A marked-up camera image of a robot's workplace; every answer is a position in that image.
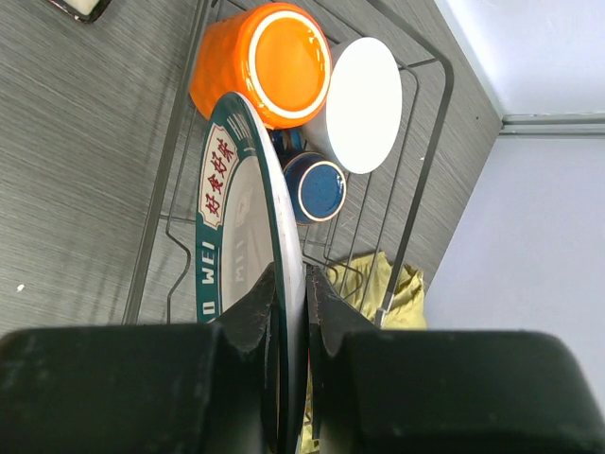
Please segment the orange mug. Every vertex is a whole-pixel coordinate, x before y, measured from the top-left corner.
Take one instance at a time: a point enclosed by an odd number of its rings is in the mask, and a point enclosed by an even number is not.
[[[271,3],[208,26],[190,94],[206,118],[239,92],[268,128],[294,128],[323,107],[331,72],[320,26],[299,7]]]

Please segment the small blue cup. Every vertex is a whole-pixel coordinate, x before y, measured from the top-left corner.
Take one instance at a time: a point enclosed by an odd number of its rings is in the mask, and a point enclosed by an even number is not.
[[[342,208],[347,184],[342,170],[314,151],[283,160],[285,183],[298,224],[333,218]]]

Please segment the white panel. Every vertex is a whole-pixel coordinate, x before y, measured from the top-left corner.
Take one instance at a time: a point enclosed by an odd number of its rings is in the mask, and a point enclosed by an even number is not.
[[[605,2],[441,1],[507,114],[605,112]]]
[[[603,139],[498,139],[426,316],[432,328],[556,335],[605,410],[604,150]]]

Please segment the white plate with green rim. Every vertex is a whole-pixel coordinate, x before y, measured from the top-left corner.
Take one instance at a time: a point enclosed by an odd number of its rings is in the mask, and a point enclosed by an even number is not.
[[[307,348],[303,256],[290,197],[267,130],[247,99],[223,96],[209,125],[196,216],[198,321],[211,322],[233,306],[274,263],[280,421],[288,425],[287,435],[283,426],[280,432],[291,439],[300,430],[291,425],[306,387]]]

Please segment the yellow towel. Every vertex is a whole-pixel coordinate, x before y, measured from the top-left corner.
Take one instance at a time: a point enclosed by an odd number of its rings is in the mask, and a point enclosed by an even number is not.
[[[361,307],[364,287],[370,276],[373,254],[358,257],[351,262],[351,268],[359,272],[349,270],[347,272],[344,287],[340,294],[347,296],[347,302],[359,310]],[[337,291],[340,291],[342,279],[344,278],[345,267],[335,266],[336,271],[328,270],[328,278],[334,284]],[[382,300],[387,291],[387,284],[390,279],[392,266],[387,260],[387,255],[383,252],[376,256],[374,273],[372,280],[368,285],[368,295],[363,305],[362,314],[371,322],[374,321],[376,309],[382,305]],[[426,320],[424,319],[424,281],[423,272],[414,270],[406,265],[399,276],[395,296],[390,308],[390,312],[385,316],[383,328],[387,329],[426,329]],[[320,442],[311,439],[311,383],[307,386],[307,402],[304,416],[304,427],[302,428],[301,454],[311,454],[319,452]]]

